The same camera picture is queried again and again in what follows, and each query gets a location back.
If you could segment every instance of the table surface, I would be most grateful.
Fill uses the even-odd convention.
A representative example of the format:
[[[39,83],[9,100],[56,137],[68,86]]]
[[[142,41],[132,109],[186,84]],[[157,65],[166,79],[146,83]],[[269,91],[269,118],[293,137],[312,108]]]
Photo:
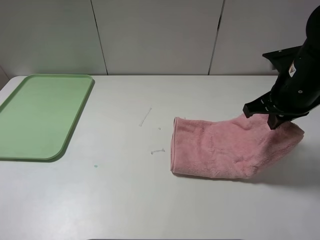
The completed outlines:
[[[174,117],[237,117],[276,77],[93,78],[61,159],[0,161],[1,239],[319,238],[320,107],[294,121],[305,131],[294,151],[253,179],[177,177],[170,172]],[[23,79],[9,81],[0,103]]]

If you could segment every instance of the green tray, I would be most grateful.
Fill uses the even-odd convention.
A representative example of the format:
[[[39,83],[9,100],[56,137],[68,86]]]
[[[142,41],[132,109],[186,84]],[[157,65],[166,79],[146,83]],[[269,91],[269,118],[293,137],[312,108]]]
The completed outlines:
[[[94,82],[89,75],[27,76],[0,106],[0,161],[58,160]]]

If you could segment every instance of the pink towel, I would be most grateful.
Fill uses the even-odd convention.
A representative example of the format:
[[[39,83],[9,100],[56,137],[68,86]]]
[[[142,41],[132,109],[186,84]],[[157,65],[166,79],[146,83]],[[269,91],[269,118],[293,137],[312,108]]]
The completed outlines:
[[[288,154],[304,137],[292,122],[275,130],[268,115],[229,121],[174,119],[171,171],[206,178],[247,179]]]

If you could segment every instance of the towel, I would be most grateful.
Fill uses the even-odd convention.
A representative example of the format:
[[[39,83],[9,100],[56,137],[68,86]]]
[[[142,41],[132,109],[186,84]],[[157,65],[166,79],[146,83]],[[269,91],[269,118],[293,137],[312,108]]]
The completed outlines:
[[[210,122],[176,117],[171,171],[205,178],[247,179],[279,161],[304,137],[292,122],[270,130],[268,115]]]

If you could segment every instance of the robotic arm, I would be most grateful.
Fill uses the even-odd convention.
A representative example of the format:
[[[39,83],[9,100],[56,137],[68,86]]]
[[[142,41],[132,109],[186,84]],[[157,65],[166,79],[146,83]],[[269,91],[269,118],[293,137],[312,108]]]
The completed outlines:
[[[275,129],[286,121],[309,114],[320,105],[320,6],[306,24],[306,40],[302,46],[262,55],[278,70],[271,91],[246,103],[243,112],[268,114],[268,125]]]

